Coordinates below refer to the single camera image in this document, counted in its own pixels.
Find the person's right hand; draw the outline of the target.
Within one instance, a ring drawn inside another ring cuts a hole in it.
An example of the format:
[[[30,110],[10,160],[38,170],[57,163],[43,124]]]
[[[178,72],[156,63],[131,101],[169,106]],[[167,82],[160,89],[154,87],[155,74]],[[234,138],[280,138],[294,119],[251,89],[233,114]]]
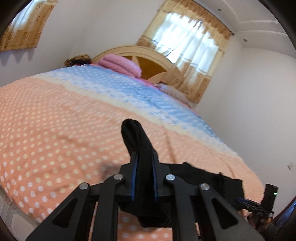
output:
[[[238,211],[238,213],[258,232],[267,230],[268,226],[271,224],[270,218],[255,215],[245,209]]]

